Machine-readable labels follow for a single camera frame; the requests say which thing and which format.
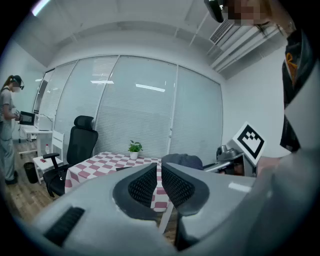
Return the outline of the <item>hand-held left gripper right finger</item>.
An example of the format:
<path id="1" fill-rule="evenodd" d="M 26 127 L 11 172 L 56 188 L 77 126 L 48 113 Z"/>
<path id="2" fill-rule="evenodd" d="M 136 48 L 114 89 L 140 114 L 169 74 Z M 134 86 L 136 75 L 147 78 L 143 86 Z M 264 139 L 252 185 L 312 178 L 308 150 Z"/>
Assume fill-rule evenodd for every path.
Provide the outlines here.
<path id="1" fill-rule="evenodd" d="M 210 189 L 200 180 L 201 170 L 175 163 L 161 165 L 162 187 L 184 217 L 196 215 L 208 201 Z"/>

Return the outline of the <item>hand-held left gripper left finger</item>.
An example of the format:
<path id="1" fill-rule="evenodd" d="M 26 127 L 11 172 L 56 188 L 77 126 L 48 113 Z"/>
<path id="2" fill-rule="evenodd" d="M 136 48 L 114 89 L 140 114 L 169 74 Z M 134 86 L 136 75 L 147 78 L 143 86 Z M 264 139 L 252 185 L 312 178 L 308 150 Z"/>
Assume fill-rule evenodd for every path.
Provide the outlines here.
<path id="1" fill-rule="evenodd" d="M 157 164 L 140 165 L 139 168 L 114 186 L 112 196 L 119 209 L 130 218 L 155 221 L 157 213 L 151 209 L 151 203 L 158 184 Z"/>

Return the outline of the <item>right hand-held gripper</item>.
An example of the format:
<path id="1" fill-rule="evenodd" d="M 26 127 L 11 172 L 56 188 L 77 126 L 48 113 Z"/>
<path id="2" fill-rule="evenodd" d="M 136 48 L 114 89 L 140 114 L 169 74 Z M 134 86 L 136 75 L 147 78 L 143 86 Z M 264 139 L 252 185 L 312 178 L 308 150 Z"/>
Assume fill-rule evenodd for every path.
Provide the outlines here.
<path id="1" fill-rule="evenodd" d="M 226 145 L 217 149 L 217 162 L 205 165 L 205 172 L 256 177 L 257 164 L 265 149 L 266 141 L 247 121 Z"/>

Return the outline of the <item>blue-grey cloth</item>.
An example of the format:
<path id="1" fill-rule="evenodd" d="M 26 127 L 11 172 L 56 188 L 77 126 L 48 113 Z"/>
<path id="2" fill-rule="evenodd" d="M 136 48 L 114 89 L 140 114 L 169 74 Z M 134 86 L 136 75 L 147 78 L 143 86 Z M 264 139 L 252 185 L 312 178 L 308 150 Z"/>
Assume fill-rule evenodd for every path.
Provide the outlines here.
<path id="1" fill-rule="evenodd" d="M 185 166 L 192 169 L 204 170 L 201 159 L 195 155 L 188 154 L 167 154 L 161 158 L 161 163 L 173 163 L 180 166 Z"/>

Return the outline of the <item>white table leg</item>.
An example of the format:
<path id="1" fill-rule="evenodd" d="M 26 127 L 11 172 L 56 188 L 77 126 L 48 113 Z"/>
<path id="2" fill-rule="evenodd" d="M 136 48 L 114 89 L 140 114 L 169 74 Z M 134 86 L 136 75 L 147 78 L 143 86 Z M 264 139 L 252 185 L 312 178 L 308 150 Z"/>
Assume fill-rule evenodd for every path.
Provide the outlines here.
<path id="1" fill-rule="evenodd" d="M 161 234 L 165 233 L 173 208 L 174 208 L 174 205 L 172 204 L 172 202 L 169 202 L 166 211 L 162 214 L 162 218 L 158 227 L 158 230 Z"/>

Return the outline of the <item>green potted plant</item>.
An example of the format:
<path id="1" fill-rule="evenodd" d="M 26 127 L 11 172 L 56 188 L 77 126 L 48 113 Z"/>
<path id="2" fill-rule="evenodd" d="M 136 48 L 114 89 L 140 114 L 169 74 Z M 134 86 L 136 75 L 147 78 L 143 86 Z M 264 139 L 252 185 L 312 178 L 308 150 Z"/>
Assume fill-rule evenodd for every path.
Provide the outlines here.
<path id="1" fill-rule="evenodd" d="M 134 142 L 130 140 L 129 148 L 128 148 L 130 159 L 136 160 L 138 158 L 139 152 L 143 151 L 142 144 L 140 142 Z"/>

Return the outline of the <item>pink white checked tablecloth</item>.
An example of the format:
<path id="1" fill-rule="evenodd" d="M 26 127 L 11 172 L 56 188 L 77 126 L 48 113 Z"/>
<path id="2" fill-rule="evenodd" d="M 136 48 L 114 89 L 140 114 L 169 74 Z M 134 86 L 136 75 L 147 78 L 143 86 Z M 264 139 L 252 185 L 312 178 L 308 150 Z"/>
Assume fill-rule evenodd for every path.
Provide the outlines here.
<path id="1" fill-rule="evenodd" d="M 165 212 L 171 204 L 171 201 L 162 186 L 162 161 L 160 158 L 139 156 L 133 160 L 128 155 L 108 151 L 102 152 L 68 168 L 64 192 L 68 193 L 86 180 L 113 174 L 117 171 L 117 168 L 134 167 L 151 163 L 157 165 L 157 185 L 152 195 L 150 208 L 156 212 Z"/>

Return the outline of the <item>black office chair with headrest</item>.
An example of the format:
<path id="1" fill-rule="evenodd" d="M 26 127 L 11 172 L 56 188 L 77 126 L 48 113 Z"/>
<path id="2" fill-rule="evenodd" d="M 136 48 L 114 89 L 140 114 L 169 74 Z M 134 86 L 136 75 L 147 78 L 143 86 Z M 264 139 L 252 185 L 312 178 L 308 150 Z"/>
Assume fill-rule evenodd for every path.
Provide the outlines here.
<path id="1" fill-rule="evenodd" d="M 75 118 L 74 126 L 70 130 L 69 144 L 66 154 L 67 164 L 59 166 L 56 157 L 58 153 L 43 155 L 43 159 L 51 159 L 53 169 L 43 174 L 43 180 L 48 194 L 62 196 L 65 193 L 65 184 L 68 168 L 88 159 L 94 150 L 99 133 L 93 129 L 93 117 L 80 115 Z"/>

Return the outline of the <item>black trash bin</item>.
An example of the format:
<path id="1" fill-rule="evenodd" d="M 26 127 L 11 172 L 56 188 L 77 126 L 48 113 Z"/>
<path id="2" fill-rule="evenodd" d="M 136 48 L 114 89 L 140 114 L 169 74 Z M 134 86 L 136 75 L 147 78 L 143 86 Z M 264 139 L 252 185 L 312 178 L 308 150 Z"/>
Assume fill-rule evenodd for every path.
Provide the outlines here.
<path id="1" fill-rule="evenodd" d="M 38 182 L 37 170 L 33 162 L 26 162 L 23 164 L 28 181 L 31 184 L 36 184 Z"/>

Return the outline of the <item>white box appliance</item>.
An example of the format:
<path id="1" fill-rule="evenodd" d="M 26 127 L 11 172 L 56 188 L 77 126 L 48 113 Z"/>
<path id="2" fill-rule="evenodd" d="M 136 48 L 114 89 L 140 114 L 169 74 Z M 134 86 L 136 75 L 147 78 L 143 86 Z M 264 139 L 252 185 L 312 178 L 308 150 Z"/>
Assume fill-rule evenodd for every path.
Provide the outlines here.
<path id="1" fill-rule="evenodd" d="M 38 114 L 35 119 L 34 126 L 39 131 L 52 131 L 53 120 L 46 115 Z"/>

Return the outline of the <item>white desk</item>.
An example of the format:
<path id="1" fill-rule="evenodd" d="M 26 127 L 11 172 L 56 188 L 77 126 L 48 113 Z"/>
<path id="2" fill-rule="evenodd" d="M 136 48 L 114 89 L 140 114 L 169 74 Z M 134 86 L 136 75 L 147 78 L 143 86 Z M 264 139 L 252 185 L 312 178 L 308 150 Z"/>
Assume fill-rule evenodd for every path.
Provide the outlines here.
<path id="1" fill-rule="evenodd" d="M 36 136 L 36 149 L 20 151 L 18 154 L 21 158 L 31 153 L 37 153 L 37 156 L 40 157 L 44 154 L 46 144 L 51 146 L 53 134 L 51 130 L 38 130 L 34 125 L 22 125 L 20 129 L 26 135 L 26 137 L 29 138 L 30 143 L 32 142 L 32 135 Z"/>

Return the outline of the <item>black microwave oven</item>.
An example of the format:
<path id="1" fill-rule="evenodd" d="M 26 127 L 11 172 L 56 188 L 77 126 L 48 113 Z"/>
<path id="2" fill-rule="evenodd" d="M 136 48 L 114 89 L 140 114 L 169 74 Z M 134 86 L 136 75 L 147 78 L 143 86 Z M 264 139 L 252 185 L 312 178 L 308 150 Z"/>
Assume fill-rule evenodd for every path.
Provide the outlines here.
<path id="1" fill-rule="evenodd" d="M 20 118 L 19 118 L 19 124 L 20 125 L 27 125 L 27 126 L 33 126 L 35 123 L 35 114 L 31 112 L 20 112 Z"/>

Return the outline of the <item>white ceiling air vent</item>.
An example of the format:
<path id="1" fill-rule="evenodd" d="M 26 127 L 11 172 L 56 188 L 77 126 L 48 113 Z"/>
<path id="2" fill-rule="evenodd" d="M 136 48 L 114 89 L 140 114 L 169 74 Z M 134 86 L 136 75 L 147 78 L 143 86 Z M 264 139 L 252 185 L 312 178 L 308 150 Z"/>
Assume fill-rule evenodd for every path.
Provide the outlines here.
<path id="1" fill-rule="evenodd" d="M 212 33 L 209 40 L 216 45 L 222 37 L 234 26 L 234 23 L 225 19 Z"/>

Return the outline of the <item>ceiling strip light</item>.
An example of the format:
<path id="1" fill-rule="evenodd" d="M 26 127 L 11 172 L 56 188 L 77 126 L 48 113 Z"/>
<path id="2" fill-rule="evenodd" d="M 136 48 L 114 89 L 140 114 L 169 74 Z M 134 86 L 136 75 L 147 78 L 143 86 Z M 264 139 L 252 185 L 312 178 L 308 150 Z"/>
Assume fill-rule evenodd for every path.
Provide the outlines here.
<path id="1" fill-rule="evenodd" d="M 31 8 L 31 13 L 33 16 L 37 16 L 40 11 L 50 2 L 51 0 L 39 0 L 35 3 L 35 5 Z"/>

